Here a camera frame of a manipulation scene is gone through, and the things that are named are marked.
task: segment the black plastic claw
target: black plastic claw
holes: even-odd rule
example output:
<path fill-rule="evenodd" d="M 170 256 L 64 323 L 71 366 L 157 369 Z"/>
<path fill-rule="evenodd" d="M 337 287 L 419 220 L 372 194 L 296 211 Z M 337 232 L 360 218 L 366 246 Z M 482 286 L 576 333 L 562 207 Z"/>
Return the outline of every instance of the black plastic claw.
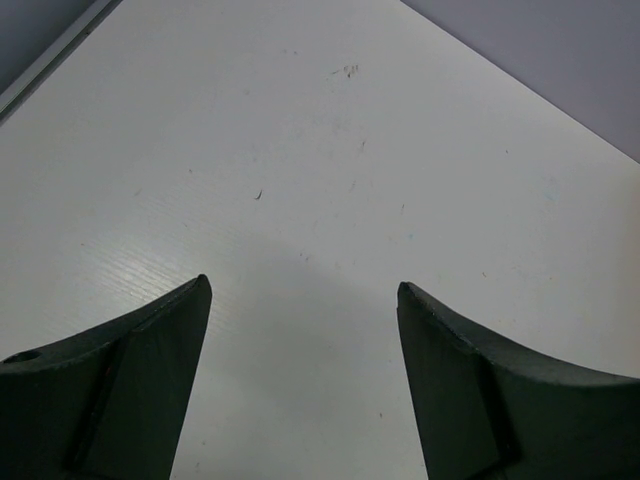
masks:
<path fill-rule="evenodd" d="M 168 479 L 210 304 L 201 275 L 0 363 L 0 478 Z"/>
<path fill-rule="evenodd" d="M 542 355 L 408 283 L 398 323 L 430 480 L 640 478 L 639 380 Z"/>

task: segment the white tabletop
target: white tabletop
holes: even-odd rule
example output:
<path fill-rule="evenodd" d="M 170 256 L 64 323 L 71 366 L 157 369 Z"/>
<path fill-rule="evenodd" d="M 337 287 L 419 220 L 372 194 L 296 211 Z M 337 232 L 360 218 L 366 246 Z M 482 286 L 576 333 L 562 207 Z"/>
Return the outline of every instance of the white tabletop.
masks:
<path fill-rule="evenodd" d="M 127 0 L 0 161 L 0 356 L 209 276 L 176 479 L 425 478 L 401 280 L 640 376 L 640 167 L 397 0 Z"/>

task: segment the screw hole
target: screw hole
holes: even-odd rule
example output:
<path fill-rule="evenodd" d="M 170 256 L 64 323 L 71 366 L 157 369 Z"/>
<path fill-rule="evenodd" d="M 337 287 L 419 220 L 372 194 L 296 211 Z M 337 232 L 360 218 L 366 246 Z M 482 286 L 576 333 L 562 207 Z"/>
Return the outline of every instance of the screw hole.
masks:
<path fill-rule="evenodd" d="M 27 362 L 29 360 L 33 360 L 34 358 L 38 358 L 42 355 L 37 350 L 27 350 L 26 352 L 16 353 L 15 355 L 11 355 L 2 363 L 20 363 Z"/>

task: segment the gray wall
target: gray wall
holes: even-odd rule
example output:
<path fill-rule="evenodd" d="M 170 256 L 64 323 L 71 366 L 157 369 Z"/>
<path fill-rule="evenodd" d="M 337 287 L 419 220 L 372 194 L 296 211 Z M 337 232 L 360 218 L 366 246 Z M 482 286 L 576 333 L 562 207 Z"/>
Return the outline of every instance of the gray wall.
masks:
<path fill-rule="evenodd" d="M 92 3 L 93 0 L 0 0 L 0 92 Z"/>
<path fill-rule="evenodd" d="M 640 161 L 640 1 L 405 2 Z"/>

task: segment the white table surface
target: white table surface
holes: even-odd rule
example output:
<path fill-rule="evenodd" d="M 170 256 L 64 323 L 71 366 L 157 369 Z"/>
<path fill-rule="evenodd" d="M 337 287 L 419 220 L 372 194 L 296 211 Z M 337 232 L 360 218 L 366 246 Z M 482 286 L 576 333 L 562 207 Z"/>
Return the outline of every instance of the white table surface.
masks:
<path fill-rule="evenodd" d="M 640 376 L 640 166 L 397 0 L 126 0 L 0 161 L 0 356 L 209 276 L 176 479 L 425 478 L 401 280 Z"/>

